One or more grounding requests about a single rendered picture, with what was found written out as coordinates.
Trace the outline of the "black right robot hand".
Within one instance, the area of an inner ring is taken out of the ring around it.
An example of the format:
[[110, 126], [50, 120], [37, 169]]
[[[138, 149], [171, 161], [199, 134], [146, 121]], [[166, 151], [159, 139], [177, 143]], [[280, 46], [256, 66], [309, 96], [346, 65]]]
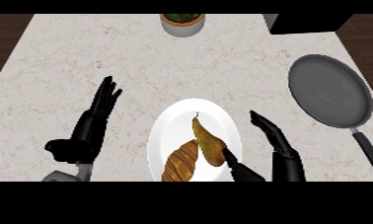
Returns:
[[[302, 158], [287, 141], [280, 127], [253, 111], [250, 111], [250, 122], [265, 133], [272, 146], [272, 181], [303, 182], [306, 175]], [[265, 181], [264, 177], [237, 161], [236, 156], [227, 148], [221, 150], [221, 153], [234, 182]]]

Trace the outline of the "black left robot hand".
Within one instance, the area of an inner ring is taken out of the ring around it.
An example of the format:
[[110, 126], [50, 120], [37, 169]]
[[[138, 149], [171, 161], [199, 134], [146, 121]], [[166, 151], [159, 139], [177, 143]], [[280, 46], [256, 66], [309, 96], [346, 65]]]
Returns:
[[110, 116], [121, 89], [115, 89], [112, 77], [103, 78], [90, 109], [81, 114], [69, 139], [54, 139], [45, 144], [45, 150], [57, 162], [91, 164], [98, 155], [107, 118]]

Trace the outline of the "grey frying pan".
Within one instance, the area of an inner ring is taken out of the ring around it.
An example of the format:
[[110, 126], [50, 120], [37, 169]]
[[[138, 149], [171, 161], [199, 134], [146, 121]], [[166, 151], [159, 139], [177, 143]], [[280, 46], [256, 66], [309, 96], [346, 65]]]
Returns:
[[289, 89], [299, 107], [318, 122], [349, 129], [373, 166], [373, 144], [358, 131], [373, 114], [373, 96], [355, 71], [326, 55], [305, 55], [289, 70]]

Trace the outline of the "brown striped croissant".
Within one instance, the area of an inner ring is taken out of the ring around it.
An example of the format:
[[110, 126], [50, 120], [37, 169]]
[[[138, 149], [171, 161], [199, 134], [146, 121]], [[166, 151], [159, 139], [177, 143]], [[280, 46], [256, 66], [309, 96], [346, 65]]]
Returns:
[[187, 182], [193, 176], [197, 160], [197, 143], [190, 140], [168, 157], [162, 173], [163, 182]]

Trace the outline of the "olive brown pear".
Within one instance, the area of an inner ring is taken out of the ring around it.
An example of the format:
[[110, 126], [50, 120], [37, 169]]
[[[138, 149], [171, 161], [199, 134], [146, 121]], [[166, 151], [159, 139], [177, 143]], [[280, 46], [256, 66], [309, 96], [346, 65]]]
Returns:
[[225, 161], [222, 150], [227, 148], [227, 145], [224, 141], [205, 129], [197, 120], [197, 116], [191, 119], [191, 130], [208, 164], [212, 167], [219, 167]]

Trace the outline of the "grey pot with green plant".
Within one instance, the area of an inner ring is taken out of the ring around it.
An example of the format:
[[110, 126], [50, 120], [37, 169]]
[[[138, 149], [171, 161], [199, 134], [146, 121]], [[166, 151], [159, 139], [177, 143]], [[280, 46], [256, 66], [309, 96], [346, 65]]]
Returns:
[[203, 27], [205, 15], [200, 14], [194, 20], [187, 23], [171, 21], [165, 15], [160, 15], [160, 23], [165, 32], [174, 37], [191, 37], [199, 33]]

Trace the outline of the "black box appliance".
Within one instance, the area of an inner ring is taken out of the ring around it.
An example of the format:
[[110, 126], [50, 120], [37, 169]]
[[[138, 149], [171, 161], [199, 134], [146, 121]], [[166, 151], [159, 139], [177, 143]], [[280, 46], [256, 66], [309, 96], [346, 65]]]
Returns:
[[264, 14], [271, 35], [334, 32], [351, 14]]

